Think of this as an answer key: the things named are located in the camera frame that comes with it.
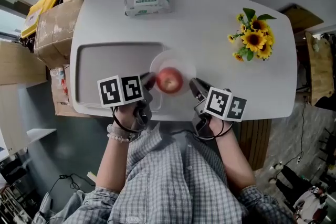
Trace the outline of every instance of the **black cable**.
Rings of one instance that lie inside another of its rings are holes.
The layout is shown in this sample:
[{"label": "black cable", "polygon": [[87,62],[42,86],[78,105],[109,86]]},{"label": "black cable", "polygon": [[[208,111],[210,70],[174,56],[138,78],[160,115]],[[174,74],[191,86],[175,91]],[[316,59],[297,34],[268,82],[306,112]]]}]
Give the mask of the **black cable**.
[{"label": "black cable", "polygon": [[140,133],[140,132],[146,130],[146,129],[133,130],[133,129],[129,129],[129,128],[124,127],[124,126],[120,123],[120,121],[117,119],[117,117],[116,117],[116,115],[115,115],[115,111],[116,111],[117,108],[118,108],[118,107],[116,106],[116,107],[114,107],[114,108],[112,109],[112,114],[113,114],[114,121],[116,122],[116,124],[117,124],[120,128],[122,128],[122,129],[123,129],[124,131],[126,131],[126,132],[130,132],[130,133],[133,133],[133,134],[134,134],[134,133]]},{"label": "black cable", "polygon": [[[55,181],[55,183],[54,183],[53,186],[51,187],[50,191],[48,191],[48,196],[50,196],[50,193],[52,192],[54,186],[56,185],[56,183],[57,183],[59,180],[60,180],[60,178],[58,178],[58,179]],[[43,205],[41,205],[41,207],[43,207],[43,206],[46,204],[48,196],[46,197],[46,199],[45,199]]]},{"label": "black cable", "polygon": [[303,139],[303,134],[304,134],[304,120],[305,120],[305,117],[304,117],[304,109],[306,108],[306,97],[304,97],[304,101],[303,101],[303,110],[302,110],[302,132],[301,132],[301,150],[300,150],[300,153],[298,155],[296,155],[294,158],[290,159],[289,161],[287,161],[284,166],[286,166],[287,164],[289,164],[292,160],[298,158],[300,156],[300,161],[302,160],[303,158],[303,155],[304,155],[304,152],[302,150],[302,139]]},{"label": "black cable", "polygon": [[80,178],[80,179],[84,180],[86,183],[88,183],[91,187],[95,187],[96,186],[95,184],[92,184],[90,181],[86,180],[85,178],[83,178],[83,177],[81,177],[81,176],[79,176],[79,175],[77,175],[75,173],[72,173],[69,177],[71,177],[71,176],[77,176],[78,178]]},{"label": "black cable", "polygon": [[[78,184],[74,181],[74,179],[72,178],[72,176],[77,176],[78,178],[84,180],[87,184],[89,184],[91,187],[94,187],[95,184],[92,184],[90,183],[89,181],[87,181],[85,178],[75,174],[75,173],[72,173],[70,175],[60,175],[59,178],[55,181],[55,183],[53,184],[53,186],[51,187],[50,191],[48,191],[48,196],[50,196],[50,193],[52,192],[54,186],[56,185],[56,183],[60,180],[60,179],[67,179],[67,178],[70,178],[71,180],[71,183],[70,183],[70,188],[71,189],[76,189],[76,190],[80,190],[80,187],[78,186]],[[45,203],[47,202],[47,198],[48,196],[46,197],[43,205],[41,205],[41,207],[43,207],[45,205]]]},{"label": "black cable", "polygon": [[224,129],[224,121],[222,120],[222,129],[221,129],[221,131],[220,131],[219,134],[217,134],[217,135],[213,135],[212,137],[201,137],[201,136],[198,136],[198,135],[196,135],[196,134],[195,134],[195,135],[197,136],[197,138],[199,138],[199,139],[201,139],[201,140],[211,141],[211,140],[213,140],[213,139],[216,139],[216,138],[218,138],[218,137],[221,137],[221,136],[227,134],[229,131],[231,131],[232,126],[233,126],[233,122],[231,123],[230,127],[229,127],[225,132],[222,132],[223,129]]},{"label": "black cable", "polygon": [[176,131],[176,132],[173,132],[173,133],[170,133],[170,134],[174,135],[174,134],[179,134],[179,133],[182,133],[182,132],[188,132],[188,133],[191,133],[198,141],[204,142],[204,141],[210,141],[210,140],[216,139],[217,137],[221,137],[221,136],[227,134],[232,129],[232,126],[233,126],[233,123],[231,123],[230,127],[224,133],[222,133],[222,131],[224,129],[224,121],[222,121],[222,129],[221,129],[220,133],[217,134],[217,135],[213,135],[212,137],[200,137],[195,132],[193,132],[191,130],[188,130],[188,129],[183,129],[183,130]]}]

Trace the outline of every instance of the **plaid shirt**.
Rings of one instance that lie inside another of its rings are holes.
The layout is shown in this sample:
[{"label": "plaid shirt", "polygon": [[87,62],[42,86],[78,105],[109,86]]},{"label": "plaid shirt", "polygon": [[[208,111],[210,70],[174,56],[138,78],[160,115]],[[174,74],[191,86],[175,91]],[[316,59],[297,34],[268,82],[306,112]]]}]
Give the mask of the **plaid shirt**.
[{"label": "plaid shirt", "polygon": [[181,154],[176,140],[159,132],[159,124],[143,132],[130,144],[121,193],[96,187],[65,223],[241,223],[256,218],[295,223],[255,186],[236,198],[217,154],[186,137]]}]

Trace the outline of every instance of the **red apple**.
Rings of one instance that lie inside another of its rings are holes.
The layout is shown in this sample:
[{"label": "red apple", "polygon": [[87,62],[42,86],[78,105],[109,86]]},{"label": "red apple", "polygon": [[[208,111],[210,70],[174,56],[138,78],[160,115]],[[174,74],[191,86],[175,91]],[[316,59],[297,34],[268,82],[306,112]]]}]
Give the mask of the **red apple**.
[{"label": "red apple", "polygon": [[183,85],[181,73],[173,67],[163,68],[156,76],[159,89],[165,93],[176,93]]}]

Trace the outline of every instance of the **gray tray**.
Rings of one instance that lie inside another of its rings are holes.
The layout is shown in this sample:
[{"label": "gray tray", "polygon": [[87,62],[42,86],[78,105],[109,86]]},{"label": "gray tray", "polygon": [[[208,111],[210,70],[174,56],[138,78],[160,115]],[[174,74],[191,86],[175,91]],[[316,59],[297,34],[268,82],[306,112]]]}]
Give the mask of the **gray tray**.
[{"label": "gray tray", "polygon": [[[156,42],[107,43],[82,45],[77,52],[76,100],[81,105],[101,107],[97,80],[119,75],[132,76],[149,72],[153,59],[164,51]],[[162,95],[152,89],[151,111],[158,111]]]}]

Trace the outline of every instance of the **wooden board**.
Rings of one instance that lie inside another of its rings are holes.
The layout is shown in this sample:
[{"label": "wooden board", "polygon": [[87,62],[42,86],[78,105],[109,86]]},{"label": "wooden board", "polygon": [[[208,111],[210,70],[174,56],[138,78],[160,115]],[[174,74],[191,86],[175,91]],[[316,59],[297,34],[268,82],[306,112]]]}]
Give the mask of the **wooden board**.
[{"label": "wooden board", "polygon": [[323,23],[323,20],[315,14],[296,4],[286,8],[282,13],[289,18],[294,34]]},{"label": "wooden board", "polygon": [[46,66],[27,48],[0,41],[0,85],[46,82]]},{"label": "wooden board", "polygon": [[306,40],[310,60],[311,73],[311,105],[315,105],[322,97],[331,97],[334,93],[332,54],[326,39],[317,40],[319,51],[313,50],[314,38],[306,32]]},{"label": "wooden board", "polygon": [[263,167],[272,120],[242,121],[238,134],[239,146],[253,170]]}]

